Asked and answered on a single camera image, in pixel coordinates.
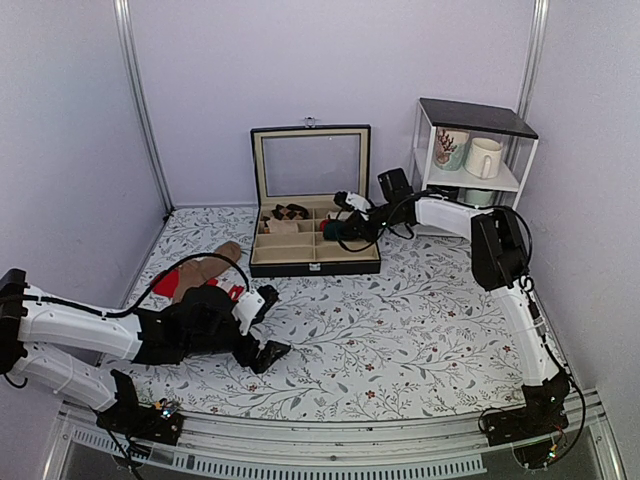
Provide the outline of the dark green christmas sock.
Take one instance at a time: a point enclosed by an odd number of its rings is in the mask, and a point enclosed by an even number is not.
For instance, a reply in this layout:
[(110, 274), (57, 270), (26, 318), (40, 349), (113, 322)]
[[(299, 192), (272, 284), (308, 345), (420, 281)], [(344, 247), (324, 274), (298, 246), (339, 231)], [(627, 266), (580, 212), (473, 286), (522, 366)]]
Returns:
[(337, 219), (325, 219), (321, 222), (323, 239), (327, 241), (348, 241), (350, 229), (346, 221)]

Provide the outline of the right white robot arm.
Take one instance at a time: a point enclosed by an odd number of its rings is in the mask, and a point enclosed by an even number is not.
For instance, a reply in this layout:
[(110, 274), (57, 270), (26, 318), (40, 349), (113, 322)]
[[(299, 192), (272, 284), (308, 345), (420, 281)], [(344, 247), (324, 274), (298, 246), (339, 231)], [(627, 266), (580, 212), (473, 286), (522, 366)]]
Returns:
[(379, 206), (353, 192), (334, 195), (340, 210), (350, 213), (335, 231), (338, 244), (355, 254), (348, 241), (374, 244), (398, 224), (433, 226), (468, 240), (473, 278), (497, 301), (520, 354), (528, 406), (518, 412), (517, 427), (524, 435), (539, 435), (554, 422), (554, 405), (568, 395), (570, 383), (548, 344), (547, 322), (535, 301), (529, 270), (533, 243), (525, 221), (511, 207), (469, 206), (432, 188), (415, 192), (401, 168), (381, 174), (379, 183), (386, 200)]

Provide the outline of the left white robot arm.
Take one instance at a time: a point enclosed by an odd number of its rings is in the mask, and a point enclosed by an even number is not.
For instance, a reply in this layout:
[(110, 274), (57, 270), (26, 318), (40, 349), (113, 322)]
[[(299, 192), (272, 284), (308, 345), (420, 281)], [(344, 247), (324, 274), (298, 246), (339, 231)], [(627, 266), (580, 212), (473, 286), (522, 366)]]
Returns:
[(108, 411), (126, 433), (138, 434), (149, 415), (138, 404), (131, 378), (88, 365), (66, 347), (145, 366), (230, 353), (240, 366), (261, 374), (291, 349), (262, 342), (250, 331), (277, 299), (271, 286), (247, 290), (209, 282), (160, 311), (101, 311), (48, 296), (28, 285), (25, 271), (11, 269), (1, 278), (1, 371), (26, 375), (97, 412)]

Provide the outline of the brown sock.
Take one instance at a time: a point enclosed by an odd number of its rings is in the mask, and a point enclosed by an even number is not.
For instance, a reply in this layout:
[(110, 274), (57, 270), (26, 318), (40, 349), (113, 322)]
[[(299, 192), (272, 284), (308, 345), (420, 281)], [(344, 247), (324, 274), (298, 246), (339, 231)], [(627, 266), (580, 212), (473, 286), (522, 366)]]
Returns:
[[(225, 242), (219, 246), (215, 250), (215, 253), (227, 257), (233, 262), (237, 262), (242, 255), (240, 245), (232, 241)], [(188, 260), (177, 269), (196, 271), (206, 276), (218, 277), (229, 268), (230, 265), (223, 259), (219, 259), (217, 257), (206, 257), (203, 259)]]

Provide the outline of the argyle rolled sock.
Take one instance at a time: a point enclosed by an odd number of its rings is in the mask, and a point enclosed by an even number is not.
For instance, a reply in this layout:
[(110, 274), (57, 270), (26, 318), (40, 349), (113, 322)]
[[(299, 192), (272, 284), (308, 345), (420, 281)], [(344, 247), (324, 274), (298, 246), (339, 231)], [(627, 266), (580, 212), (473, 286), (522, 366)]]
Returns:
[(307, 220), (310, 217), (309, 211), (297, 204), (281, 205), (277, 204), (271, 210), (272, 217), (279, 221)]

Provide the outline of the black compartment storage box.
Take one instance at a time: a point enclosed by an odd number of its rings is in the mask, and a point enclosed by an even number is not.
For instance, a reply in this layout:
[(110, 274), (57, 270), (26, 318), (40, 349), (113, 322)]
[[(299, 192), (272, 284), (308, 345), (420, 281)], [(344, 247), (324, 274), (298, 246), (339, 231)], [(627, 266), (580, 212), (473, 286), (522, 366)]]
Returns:
[[(367, 124), (280, 126), (250, 132), (259, 213), (249, 269), (255, 278), (377, 274), (377, 245), (323, 239), (321, 222), (337, 212), (339, 191), (369, 197), (371, 128)], [(279, 221), (277, 204), (297, 204), (307, 220)]]

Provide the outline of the red striped sock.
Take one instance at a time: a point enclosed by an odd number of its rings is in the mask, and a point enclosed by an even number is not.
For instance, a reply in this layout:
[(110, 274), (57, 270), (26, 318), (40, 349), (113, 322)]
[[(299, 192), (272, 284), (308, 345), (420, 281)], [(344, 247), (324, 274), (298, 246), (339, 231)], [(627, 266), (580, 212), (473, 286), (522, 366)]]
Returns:
[(163, 279), (157, 276), (151, 283), (154, 294), (169, 298), (174, 303), (179, 302), (188, 289), (202, 285), (222, 289), (233, 301), (237, 301), (247, 291), (244, 285), (184, 269), (173, 270)]

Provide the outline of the black ceramic mug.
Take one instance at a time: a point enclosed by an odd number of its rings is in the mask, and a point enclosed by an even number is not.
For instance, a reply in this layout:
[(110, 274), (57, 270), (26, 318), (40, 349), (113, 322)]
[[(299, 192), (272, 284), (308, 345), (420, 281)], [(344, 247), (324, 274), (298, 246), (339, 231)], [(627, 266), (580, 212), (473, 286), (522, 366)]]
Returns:
[(456, 200), (458, 198), (460, 189), (455, 186), (429, 185), (428, 191), (432, 194), (441, 195), (443, 197)]

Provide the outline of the floral ceramic mug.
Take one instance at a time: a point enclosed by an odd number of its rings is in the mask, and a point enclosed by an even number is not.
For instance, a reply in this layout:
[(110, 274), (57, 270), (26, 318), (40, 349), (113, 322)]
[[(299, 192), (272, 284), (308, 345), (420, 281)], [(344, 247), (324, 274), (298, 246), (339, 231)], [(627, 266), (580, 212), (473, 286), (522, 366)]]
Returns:
[(438, 127), (434, 165), (444, 171), (457, 171), (466, 158), (470, 133)]

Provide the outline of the mint green mug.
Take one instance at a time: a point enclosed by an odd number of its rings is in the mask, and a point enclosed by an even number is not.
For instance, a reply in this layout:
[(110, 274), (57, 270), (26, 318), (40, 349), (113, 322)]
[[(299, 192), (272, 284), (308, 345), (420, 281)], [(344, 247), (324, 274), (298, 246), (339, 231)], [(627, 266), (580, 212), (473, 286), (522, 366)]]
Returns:
[(486, 207), (493, 204), (495, 192), (484, 189), (467, 189), (464, 203), (473, 207)]

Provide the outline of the white two-tier shelf rack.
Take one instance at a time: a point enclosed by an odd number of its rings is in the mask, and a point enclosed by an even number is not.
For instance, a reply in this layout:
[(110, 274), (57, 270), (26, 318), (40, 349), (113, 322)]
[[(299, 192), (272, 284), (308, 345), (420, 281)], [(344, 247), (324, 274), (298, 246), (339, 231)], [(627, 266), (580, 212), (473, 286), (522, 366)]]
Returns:
[(418, 100), (409, 183), (473, 206), (516, 208), (539, 135), (513, 110), (453, 100)]

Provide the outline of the cream ceramic mug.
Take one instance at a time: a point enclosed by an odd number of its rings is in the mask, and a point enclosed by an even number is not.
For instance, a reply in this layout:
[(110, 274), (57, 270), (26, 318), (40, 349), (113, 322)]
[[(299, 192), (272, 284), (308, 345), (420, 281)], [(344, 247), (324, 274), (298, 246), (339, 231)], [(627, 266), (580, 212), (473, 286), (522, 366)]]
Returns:
[(490, 138), (473, 138), (464, 168), (476, 178), (482, 180), (494, 179), (499, 175), (502, 153), (503, 146), (501, 143)]

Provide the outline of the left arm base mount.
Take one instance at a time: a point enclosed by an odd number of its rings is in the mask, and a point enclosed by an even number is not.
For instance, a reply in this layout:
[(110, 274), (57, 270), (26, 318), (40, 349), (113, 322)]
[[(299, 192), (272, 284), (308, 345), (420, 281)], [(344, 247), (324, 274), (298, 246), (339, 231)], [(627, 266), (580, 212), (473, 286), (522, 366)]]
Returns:
[(184, 423), (179, 405), (167, 399), (143, 405), (128, 375), (115, 369), (110, 374), (115, 381), (116, 402), (97, 413), (97, 426), (123, 434), (128, 440), (140, 439), (176, 446)]

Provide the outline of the aluminium front rail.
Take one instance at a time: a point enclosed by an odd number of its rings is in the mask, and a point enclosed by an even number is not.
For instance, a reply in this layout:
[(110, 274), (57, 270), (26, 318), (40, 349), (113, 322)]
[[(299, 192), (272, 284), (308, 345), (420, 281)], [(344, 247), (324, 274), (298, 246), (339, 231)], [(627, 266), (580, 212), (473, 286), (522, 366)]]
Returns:
[(628, 479), (595, 390), (565, 400), (567, 428), (490, 442), (488, 413), (313, 423), (189, 413), (174, 446), (127, 441), (64, 403), (47, 479)]

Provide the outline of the right aluminium frame post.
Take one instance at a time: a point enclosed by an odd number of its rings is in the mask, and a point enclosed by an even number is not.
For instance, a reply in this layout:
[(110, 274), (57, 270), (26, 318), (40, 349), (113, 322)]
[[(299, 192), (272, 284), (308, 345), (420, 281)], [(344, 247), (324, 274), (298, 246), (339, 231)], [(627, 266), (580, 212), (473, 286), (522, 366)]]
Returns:
[(534, 1), (525, 69), (517, 104), (517, 114), (523, 120), (528, 118), (532, 103), (535, 84), (544, 50), (549, 7), (549, 0)]

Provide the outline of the aluminium frame post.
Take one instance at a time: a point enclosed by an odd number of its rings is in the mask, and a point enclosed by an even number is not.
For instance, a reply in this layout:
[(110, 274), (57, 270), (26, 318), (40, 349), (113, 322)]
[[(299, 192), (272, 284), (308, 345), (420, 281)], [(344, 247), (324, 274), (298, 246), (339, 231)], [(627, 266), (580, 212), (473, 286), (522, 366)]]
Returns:
[(549, 7), (549, 0), (534, 1), (525, 69), (517, 104), (517, 114), (523, 120), (528, 118), (532, 103), (535, 84), (544, 50)]
[(131, 90), (137, 121), (141, 130), (151, 174), (164, 210), (164, 218), (167, 218), (175, 210), (175, 205), (169, 190), (166, 174), (161, 163), (151, 116), (145, 97), (135, 45), (130, 2), (127, 0), (114, 0), (113, 7), (116, 28), (124, 60), (125, 73)]

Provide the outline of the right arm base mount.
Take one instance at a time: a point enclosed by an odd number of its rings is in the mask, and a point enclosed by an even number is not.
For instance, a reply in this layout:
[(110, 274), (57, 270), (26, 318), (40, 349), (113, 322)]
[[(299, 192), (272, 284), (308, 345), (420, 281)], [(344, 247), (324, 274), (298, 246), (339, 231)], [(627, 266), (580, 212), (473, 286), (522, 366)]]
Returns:
[(569, 426), (564, 408), (569, 392), (569, 378), (564, 373), (558, 373), (538, 386), (523, 385), (525, 405), (510, 410), (488, 409), (478, 419), (479, 429), (490, 446), (564, 430)]

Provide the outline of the left aluminium frame post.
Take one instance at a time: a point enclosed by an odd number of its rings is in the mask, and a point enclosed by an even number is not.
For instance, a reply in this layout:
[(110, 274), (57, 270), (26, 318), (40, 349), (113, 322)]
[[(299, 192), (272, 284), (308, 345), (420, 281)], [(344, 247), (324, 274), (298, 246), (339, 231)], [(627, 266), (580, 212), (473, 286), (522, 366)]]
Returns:
[(151, 116), (145, 97), (135, 45), (130, 2), (127, 0), (114, 0), (113, 7), (116, 28), (124, 60), (125, 73), (131, 90), (137, 121), (141, 130), (151, 174), (164, 210), (164, 218), (167, 218), (175, 210), (175, 205), (169, 190), (166, 174), (161, 163)]

